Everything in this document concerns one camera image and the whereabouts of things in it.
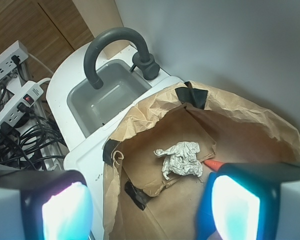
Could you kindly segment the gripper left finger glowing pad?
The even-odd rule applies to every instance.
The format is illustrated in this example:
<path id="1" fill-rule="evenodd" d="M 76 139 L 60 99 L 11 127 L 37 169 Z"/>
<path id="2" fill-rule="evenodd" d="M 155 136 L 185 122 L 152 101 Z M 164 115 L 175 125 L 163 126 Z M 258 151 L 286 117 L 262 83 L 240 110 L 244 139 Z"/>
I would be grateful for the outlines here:
<path id="1" fill-rule="evenodd" d="M 77 170 L 0 170 L 0 240 L 87 240 L 93 202 Z"/>

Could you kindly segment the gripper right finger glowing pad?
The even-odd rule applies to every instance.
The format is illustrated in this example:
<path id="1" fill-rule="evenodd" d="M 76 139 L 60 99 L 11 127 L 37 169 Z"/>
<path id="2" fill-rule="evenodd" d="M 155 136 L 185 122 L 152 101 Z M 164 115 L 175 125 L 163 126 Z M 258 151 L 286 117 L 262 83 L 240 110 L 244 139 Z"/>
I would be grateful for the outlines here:
<path id="1" fill-rule="evenodd" d="M 300 162 L 224 163 L 211 170 L 196 238 L 300 240 Z"/>

